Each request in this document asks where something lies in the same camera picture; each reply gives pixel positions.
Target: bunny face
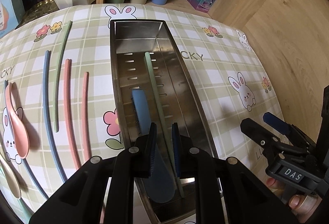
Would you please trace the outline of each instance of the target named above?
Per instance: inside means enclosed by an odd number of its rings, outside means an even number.
[[[16,114],[22,120],[23,118],[23,109],[21,107],[17,108]],[[3,149],[5,152],[5,157],[8,162],[10,160],[15,160],[17,164],[22,163],[22,159],[17,153],[14,135],[12,134],[9,126],[9,114],[7,108],[5,107],[2,113],[2,125],[4,128],[3,132]]]
[[[244,77],[240,72],[237,74],[237,78],[238,80],[229,77],[228,80],[230,81],[231,86],[239,93],[244,108],[250,112],[251,107],[256,104],[255,96],[246,85]]]
[[[105,13],[112,19],[137,19],[133,13],[136,11],[136,7],[128,5],[122,9],[122,12],[113,5],[105,7]]]
[[[247,41],[247,37],[244,33],[241,33],[237,29],[235,30],[237,35],[239,36],[240,43],[243,47],[245,47],[248,51],[251,51],[251,47],[249,45],[249,42]]]

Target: human hand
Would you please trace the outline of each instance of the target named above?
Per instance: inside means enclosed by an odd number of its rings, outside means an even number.
[[[269,178],[266,181],[266,186],[270,189],[275,189],[274,193],[280,195],[285,188],[285,184],[274,179]],[[322,199],[313,195],[299,195],[296,194],[289,200],[289,206],[292,212],[296,215],[300,223],[305,223],[310,216],[314,213]]]

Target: checkered tablecloth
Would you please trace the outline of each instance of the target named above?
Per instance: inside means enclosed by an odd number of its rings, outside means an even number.
[[[108,124],[103,119],[106,112],[115,112],[116,108],[110,64],[110,17],[147,18],[167,22],[199,94],[218,156],[236,156],[264,180],[266,160],[261,155],[261,148],[241,133],[240,122],[250,117],[262,123],[265,112],[272,112],[280,118],[282,113],[269,78],[245,40],[244,33],[215,20],[159,7],[134,5],[127,10],[124,9],[126,5],[115,6],[117,10],[114,11],[109,11],[109,7],[106,11],[106,5],[75,6],[60,10],[30,22],[0,39],[0,83],[6,79],[14,83],[15,108],[23,108],[23,123],[31,141],[27,161],[46,193],[49,196],[53,194],[62,185],[62,181],[51,155],[44,124],[42,69],[45,51],[49,50],[49,103],[52,111],[57,56],[63,38],[61,28],[69,20],[73,21],[73,24],[64,52],[63,65],[65,59],[72,59],[71,110],[80,159],[84,162],[80,125],[85,71],[90,73],[88,125],[92,155],[109,158],[119,153],[119,150],[110,149],[105,144],[109,138],[120,140],[120,137],[110,137],[107,132]],[[50,27],[46,35],[42,35],[44,32],[40,30],[45,25]],[[75,168],[64,123],[63,67],[59,84],[59,132],[54,133],[54,138],[64,170],[70,177]],[[243,102],[244,94],[234,88],[236,84],[239,90],[245,86],[249,88],[251,98],[254,95],[255,104],[251,102],[247,105],[248,102]],[[5,102],[1,88],[0,94],[3,111]],[[3,121],[3,125],[0,125],[3,156],[2,135],[7,128]],[[31,181],[24,166],[16,164],[15,160],[10,163],[19,175],[23,200],[36,211],[45,199]],[[11,194],[2,174],[0,189],[17,215],[26,223],[20,205]],[[137,193],[134,206],[134,223],[149,223]]]

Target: metal tray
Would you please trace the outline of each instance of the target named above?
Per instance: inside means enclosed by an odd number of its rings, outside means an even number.
[[[201,102],[166,22],[111,20],[110,45],[116,111],[125,148],[140,135],[132,89],[141,88],[145,91],[152,121],[157,124],[157,145],[175,181],[144,63],[145,52],[150,52],[167,129],[171,133],[172,123],[177,122],[181,135],[191,137],[194,146],[218,158]],[[193,179],[181,180],[185,198],[176,190],[172,200],[165,204],[148,198],[141,179],[135,182],[152,224],[175,223],[195,213]]]

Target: pink chopstick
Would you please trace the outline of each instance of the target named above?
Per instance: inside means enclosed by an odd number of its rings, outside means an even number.
[[[70,146],[70,151],[72,155],[72,159],[74,162],[74,166],[76,170],[81,167],[77,146],[75,144],[74,136],[73,136],[73,123],[72,123],[72,116],[70,113],[70,69],[71,69],[71,60],[65,60],[65,67],[64,67],[64,118],[65,118],[65,125],[66,125],[66,132],[68,138],[68,144]]]
[[[92,153],[90,151],[88,126],[87,126],[88,79],[89,79],[89,73],[85,72],[83,77],[82,106],[81,106],[82,147],[83,147],[83,156],[85,158],[85,162],[87,162],[92,156]]]

